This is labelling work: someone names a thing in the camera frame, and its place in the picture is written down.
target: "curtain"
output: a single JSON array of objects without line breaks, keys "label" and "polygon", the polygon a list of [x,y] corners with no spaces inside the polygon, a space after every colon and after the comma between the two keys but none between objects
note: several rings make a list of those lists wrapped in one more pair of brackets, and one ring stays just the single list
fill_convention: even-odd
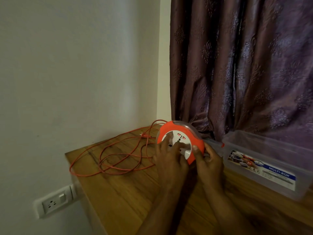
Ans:
[{"label": "curtain", "polygon": [[313,0],[171,0],[173,120],[312,148]]}]

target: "wood grain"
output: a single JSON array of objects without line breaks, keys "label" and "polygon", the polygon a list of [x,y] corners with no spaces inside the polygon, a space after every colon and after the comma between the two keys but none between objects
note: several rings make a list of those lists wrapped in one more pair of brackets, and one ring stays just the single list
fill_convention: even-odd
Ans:
[{"label": "wood grain", "polygon": [[[139,135],[143,130],[119,136],[116,139],[96,146],[84,154],[74,165],[79,174],[98,171],[97,161],[101,150],[112,142]],[[109,147],[104,155],[112,153],[129,153],[136,145],[137,139],[129,139]],[[142,140],[135,154],[139,154]],[[82,153],[81,149],[66,153],[71,163]],[[154,153],[154,144],[148,146],[148,155]],[[109,158],[112,164],[123,158]],[[131,168],[138,158],[128,158],[119,166]],[[141,167],[151,162],[143,159]],[[310,189],[302,201],[293,201],[240,174],[225,169],[225,192],[237,208],[264,234],[313,234],[313,193]],[[92,177],[75,178],[79,184],[83,207],[89,221],[97,234],[108,235],[135,234],[145,219],[158,194],[159,184],[155,167],[131,172],[121,176],[98,174]],[[186,184],[173,218],[171,233],[176,234],[219,234],[219,226],[212,210],[205,199],[196,169],[190,170]]]}]

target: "wall socket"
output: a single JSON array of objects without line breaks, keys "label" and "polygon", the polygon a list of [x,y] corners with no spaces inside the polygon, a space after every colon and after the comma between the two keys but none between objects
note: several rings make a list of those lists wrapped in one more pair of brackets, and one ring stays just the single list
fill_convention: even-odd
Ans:
[{"label": "wall socket", "polygon": [[33,204],[37,218],[42,218],[52,211],[65,206],[75,199],[75,197],[76,193],[72,184],[35,200]]}]

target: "product label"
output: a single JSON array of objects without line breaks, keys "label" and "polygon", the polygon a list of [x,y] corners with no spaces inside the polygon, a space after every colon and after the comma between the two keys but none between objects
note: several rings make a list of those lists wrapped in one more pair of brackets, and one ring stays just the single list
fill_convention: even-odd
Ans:
[{"label": "product label", "polygon": [[296,177],[291,172],[272,166],[235,150],[231,152],[228,160],[244,169],[260,175],[261,177],[295,191]]}]

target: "white wall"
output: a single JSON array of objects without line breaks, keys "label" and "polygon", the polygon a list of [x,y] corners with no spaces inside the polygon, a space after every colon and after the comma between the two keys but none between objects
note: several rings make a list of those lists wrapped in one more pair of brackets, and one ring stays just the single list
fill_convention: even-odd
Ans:
[{"label": "white wall", "polygon": [[90,233],[79,203],[40,220],[32,203],[70,184],[65,152],[156,118],[159,7],[0,0],[2,234]]},{"label": "white wall", "polygon": [[157,118],[171,120],[170,102],[170,18],[171,0],[160,3],[160,40],[157,88]]}]

